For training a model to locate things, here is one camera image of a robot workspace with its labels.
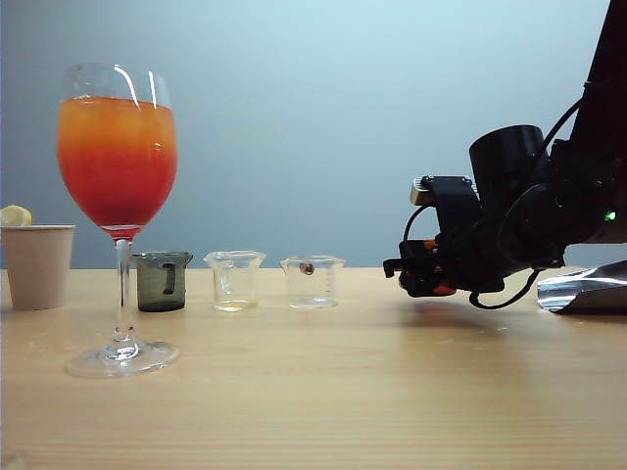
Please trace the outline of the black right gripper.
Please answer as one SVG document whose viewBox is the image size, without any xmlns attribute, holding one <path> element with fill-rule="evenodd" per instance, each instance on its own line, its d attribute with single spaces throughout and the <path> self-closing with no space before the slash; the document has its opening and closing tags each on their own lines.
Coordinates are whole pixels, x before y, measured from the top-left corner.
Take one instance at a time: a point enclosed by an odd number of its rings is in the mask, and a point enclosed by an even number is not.
<svg viewBox="0 0 627 470">
<path fill-rule="evenodd" d="M 400 286 L 413 298 L 447 297 L 456 290 L 500 292 L 505 276 L 496 249 L 496 221 L 485 216 L 465 221 L 438 216 L 438 222 L 436 241 L 399 243 L 400 256 L 383 261 L 385 277 L 401 272 Z"/>
</svg>

